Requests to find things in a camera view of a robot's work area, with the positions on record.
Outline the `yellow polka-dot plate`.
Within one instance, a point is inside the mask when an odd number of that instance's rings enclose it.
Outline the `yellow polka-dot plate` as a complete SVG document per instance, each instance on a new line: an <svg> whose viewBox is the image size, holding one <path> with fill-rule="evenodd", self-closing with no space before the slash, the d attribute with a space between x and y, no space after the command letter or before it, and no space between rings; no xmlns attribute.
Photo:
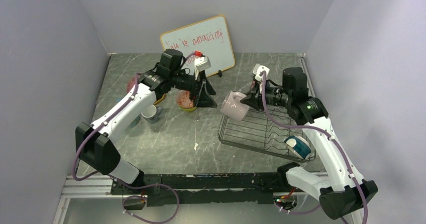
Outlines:
<svg viewBox="0 0 426 224"><path fill-rule="evenodd" d="M161 97L160 97L160 99L159 100L157 100L157 101L155 101L154 103L153 103L153 105L157 105L157 104L159 104L161 101L163 101L164 100L164 98L166 97L166 93L165 94L163 94Z"/></svg>

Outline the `teal white-dot bowl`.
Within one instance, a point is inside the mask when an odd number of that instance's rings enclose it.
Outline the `teal white-dot bowl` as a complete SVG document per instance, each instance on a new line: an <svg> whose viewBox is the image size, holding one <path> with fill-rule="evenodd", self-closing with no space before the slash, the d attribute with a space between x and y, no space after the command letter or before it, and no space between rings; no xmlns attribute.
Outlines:
<svg viewBox="0 0 426 224"><path fill-rule="evenodd" d="M287 148L301 159L307 159L312 149L309 142L301 136L289 136L284 140Z"/></svg>

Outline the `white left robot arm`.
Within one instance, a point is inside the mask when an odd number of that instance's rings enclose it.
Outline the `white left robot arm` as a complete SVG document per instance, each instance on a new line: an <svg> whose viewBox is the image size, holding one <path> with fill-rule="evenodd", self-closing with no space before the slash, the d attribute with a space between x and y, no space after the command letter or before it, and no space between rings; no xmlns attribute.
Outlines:
<svg viewBox="0 0 426 224"><path fill-rule="evenodd" d="M91 124L80 123L75 129L76 160L120 180L129 193L139 193L145 184L144 172L121 157L114 145L117 137L173 88L188 91L195 107L217 107L212 98L216 91L205 73L211 67L209 58L198 51L191 56L194 57L193 74L183 69L187 59L182 52L166 49L152 69L135 75L130 92L112 109Z"/></svg>

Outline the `yellow-green bowl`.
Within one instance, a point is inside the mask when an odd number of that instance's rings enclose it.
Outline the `yellow-green bowl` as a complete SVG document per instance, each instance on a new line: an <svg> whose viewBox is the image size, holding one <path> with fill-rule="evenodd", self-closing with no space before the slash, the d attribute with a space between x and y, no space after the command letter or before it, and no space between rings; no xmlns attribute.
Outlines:
<svg viewBox="0 0 426 224"><path fill-rule="evenodd" d="M179 108L180 108L182 111L185 111L185 112L192 112L192 111L195 111L195 110L196 110L196 107L182 107L182 106L180 106L180 105L179 105Z"/></svg>

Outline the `lilac mug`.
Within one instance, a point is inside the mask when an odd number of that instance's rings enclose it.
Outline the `lilac mug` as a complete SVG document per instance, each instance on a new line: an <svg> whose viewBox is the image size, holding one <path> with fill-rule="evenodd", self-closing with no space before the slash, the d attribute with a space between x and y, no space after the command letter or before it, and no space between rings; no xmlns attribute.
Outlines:
<svg viewBox="0 0 426 224"><path fill-rule="evenodd" d="M230 91L221 106L221 113L236 120L241 121L247 114L249 106L241 103L246 95L237 91Z"/></svg>

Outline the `blue butterfly mug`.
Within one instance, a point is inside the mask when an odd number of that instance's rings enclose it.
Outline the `blue butterfly mug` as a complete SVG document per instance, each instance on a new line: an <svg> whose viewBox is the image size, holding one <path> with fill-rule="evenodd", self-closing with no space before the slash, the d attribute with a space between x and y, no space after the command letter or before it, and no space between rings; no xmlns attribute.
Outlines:
<svg viewBox="0 0 426 224"><path fill-rule="evenodd" d="M136 99L120 99L117 101L117 114L112 120L115 129L134 127L140 120L139 104Z"/></svg>

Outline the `pink polka-dot plate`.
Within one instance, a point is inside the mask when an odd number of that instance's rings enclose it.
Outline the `pink polka-dot plate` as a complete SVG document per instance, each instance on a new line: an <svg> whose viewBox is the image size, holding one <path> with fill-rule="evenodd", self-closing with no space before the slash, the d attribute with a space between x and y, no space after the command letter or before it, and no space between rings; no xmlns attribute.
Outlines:
<svg viewBox="0 0 426 224"><path fill-rule="evenodd" d="M127 88L126 91L127 93L129 92L134 92L134 88L135 85L137 85L138 83L138 75L135 75L128 83L127 83Z"/></svg>

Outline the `small grey-blue cup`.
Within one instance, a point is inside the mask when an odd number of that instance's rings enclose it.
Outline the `small grey-blue cup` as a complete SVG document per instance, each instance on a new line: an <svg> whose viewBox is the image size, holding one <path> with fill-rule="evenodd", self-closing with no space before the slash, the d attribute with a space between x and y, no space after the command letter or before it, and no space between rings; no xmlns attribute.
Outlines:
<svg viewBox="0 0 426 224"><path fill-rule="evenodd" d="M149 124L155 124L159 121L162 111L163 107L150 105L141 112L141 116Z"/></svg>

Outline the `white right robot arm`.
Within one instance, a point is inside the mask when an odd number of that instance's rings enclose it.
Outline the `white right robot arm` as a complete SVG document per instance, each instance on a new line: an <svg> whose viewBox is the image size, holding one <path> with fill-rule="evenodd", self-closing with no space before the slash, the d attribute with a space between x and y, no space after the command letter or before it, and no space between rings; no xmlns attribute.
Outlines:
<svg viewBox="0 0 426 224"><path fill-rule="evenodd" d="M268 106L287 110L313 145L327 172L327 178L306 171L296 163L279 167L276 185L282 191L298 188L315 198L318 207L331 219L344 219L350 215L354 223L368 220L368 202L377 193L374 181L366 180L357 170L340 144L329 113L316 97L309 94L307 75L300 67L286 68L282 83L268 79L269 69L256 65L252 70L253 84L242 100L254 109L270 116Z"/></svg>

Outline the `blue zigzag pattern bowl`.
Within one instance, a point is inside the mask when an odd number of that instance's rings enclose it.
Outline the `blue zigzag pattern bowl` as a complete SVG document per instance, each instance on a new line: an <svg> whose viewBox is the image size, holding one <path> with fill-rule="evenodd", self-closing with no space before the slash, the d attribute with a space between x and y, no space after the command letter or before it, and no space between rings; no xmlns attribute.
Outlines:
<svg viewBox="0 0 426 224"><path fill-rule="evenodd" d="M182 107L194 107L193 100L190 99L190 93L186 90L180 90L175 97L176 104Z"/></svg>

